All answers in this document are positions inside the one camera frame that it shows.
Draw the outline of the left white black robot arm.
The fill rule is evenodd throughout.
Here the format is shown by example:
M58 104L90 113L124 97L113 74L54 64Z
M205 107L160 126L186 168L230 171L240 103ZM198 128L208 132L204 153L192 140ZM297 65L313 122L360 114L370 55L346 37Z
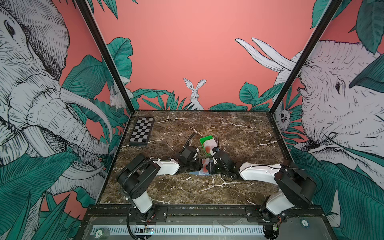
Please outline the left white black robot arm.
M142 215L148 215L153 210L153 202L147 189L154 178L199 171L203 165L198 155L197 147L187 145L167 159L140 153L118 173L116 180L120 184L120 192Z

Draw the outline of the white red credit card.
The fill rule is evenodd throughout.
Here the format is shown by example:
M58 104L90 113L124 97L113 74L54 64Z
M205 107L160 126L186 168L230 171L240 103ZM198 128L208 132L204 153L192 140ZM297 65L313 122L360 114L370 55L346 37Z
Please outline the white red credit card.
M209 170L207 170L207 165L209 163L210 163L210 159L209 158L202 160L202 164L203 164L203 168L201 169L201 174L202 175L209 175L210 174Z

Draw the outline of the blue card holder wallet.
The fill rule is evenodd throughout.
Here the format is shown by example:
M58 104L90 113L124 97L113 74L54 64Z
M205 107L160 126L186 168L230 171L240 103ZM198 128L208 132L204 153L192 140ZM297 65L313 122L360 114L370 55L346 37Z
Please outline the blue card holder wallet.
M191 175L197 175L197 176L209 176L210 173L206 168L202 168L199 171L190 172Z

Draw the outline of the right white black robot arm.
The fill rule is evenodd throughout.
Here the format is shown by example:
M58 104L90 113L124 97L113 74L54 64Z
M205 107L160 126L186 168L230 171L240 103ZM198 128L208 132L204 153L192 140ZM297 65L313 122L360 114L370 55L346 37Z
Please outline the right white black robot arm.
M207 166L211 174L219 174L230 180L259 181L277 185L279 191L268 197L260 212L264 218L273 218L282 212L298 207L307 209L312 205L317 184L307 172L294 162L256 165L248 162L233 162L227 152L215 147L210 151L214 163Z

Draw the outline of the green card tray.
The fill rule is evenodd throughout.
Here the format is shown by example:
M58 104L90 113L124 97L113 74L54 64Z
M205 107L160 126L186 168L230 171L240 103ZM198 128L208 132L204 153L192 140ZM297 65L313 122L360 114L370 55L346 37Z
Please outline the green card tray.
M216 148L218 146L213 136L207 136L207 137L201 138L200 143L207 155L211 153L211 150L213 148Z

